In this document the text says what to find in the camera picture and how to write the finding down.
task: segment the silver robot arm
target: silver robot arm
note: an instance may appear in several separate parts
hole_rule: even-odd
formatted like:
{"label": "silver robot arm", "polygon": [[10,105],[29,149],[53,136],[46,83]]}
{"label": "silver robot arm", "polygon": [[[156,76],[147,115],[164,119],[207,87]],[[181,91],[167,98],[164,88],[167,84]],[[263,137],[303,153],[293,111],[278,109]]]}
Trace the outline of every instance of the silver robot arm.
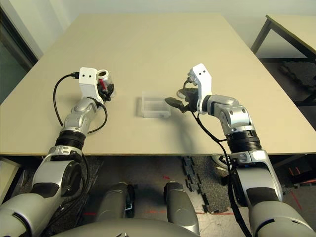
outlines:
{"label": "silver robot arm", "polygon": [[291,206],[282,202],[281,185],[267,152],[261,147],[247,109],[232,97],[213,95],[211,81],[206,67],[198,64],[189,71],[186,81],[197,85],[197,90],[180,90],[191,105],[184,106],[174,98],[167,98],[166,102],[183,113],[208,113],[221,122],[231,150],[231,183],[238,203],[249,208],[252,235],[316,237],[306,221]]}
{"label": "silver robot arm", "polygon": [[38,167],[31,192],[0,206],[0,236],[39,236],[64,198],[79,189],[84,140],[106,99],[98,91],[96,69],[81,68],[79,84],[83,98],[71,109],[55,146]]}

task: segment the clear plastic container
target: clear plastic container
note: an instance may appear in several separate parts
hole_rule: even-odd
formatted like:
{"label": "clear plastic container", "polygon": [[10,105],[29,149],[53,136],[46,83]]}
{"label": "clear plastic container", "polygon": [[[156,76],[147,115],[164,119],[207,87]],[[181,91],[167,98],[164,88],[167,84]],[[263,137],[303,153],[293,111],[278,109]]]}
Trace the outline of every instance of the clear plastic container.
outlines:
{"label": "clear plastic container", "polygon": [[142,114],[144,118],[167,118],[171,111],[163,96],[143,91]]}

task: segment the beige table surface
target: beige table surface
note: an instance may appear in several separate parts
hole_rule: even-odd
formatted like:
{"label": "beige table surface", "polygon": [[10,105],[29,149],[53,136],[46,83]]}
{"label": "beige table surface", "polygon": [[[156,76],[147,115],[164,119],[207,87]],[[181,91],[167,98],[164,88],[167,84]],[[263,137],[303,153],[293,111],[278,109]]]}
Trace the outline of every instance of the beige table surface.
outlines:
{"label": "beige table surface", "polygon": [[[0,154],[47,153],[60,131],[54,85],[80,67],[109,70],[117,89],[106,104],[106,126],[86,138],[87,155],[221,154],[190,113],[140,114],[142,91],[176,96],[198,63],[213,76],[213,93],[246,106],[269,154],[316,152],[316,132],[220,14],[171,13],[80,15],[0,106]],[[77,80],[60,84],[61,118],[79,99]],[[103,118],[99,111],[91,127]],[[201,120],[224,138],[218,119],[203,115]]]}
{"label": "beige table surface", "polygon": [[266,17],[316,54],[316,16],[268,14]]}

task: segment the gray carpet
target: gray carpet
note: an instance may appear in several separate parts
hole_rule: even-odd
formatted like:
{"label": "gray carpet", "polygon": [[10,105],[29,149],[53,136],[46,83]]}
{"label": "gray carpet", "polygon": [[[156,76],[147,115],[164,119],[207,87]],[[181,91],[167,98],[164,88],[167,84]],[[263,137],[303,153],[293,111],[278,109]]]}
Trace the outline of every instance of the gray carpet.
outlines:
{"label": "gray carpet", "polygon": [[221,178],[228,173],[216,168],[216,163],[209,156],[193,157],[194,170],[199,175],[209,202],[209,212],[224,212],[230,207],[227,186],[221,184]]}
{"label": "gray carpet", "polygon": [[316,90],[316,64],[311,62],[283,62],[281,71],[311,91]]}
{"label": "gray carpet", "polygon": [[185,178],[180,157],[104,157],[81,224],[93,222],[94,217],[85,213],[96,213],[107,189],[121,181],[135,186],[135,218],[167,221],[163,187],[171,180],[185,186]]}

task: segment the wall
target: wall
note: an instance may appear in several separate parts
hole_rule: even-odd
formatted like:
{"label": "wall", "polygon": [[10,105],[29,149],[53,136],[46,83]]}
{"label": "wall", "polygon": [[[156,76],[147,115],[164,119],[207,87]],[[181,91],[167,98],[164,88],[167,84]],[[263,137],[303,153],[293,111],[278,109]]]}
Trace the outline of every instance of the wall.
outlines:
{"label": "wall", "polygon": [[[1,5],[38,57],[80,13],[221,12],[249,47],[267,13],[316,14],[315,0],[1,0]],[[274,32],[258,56],[303,57]]]}

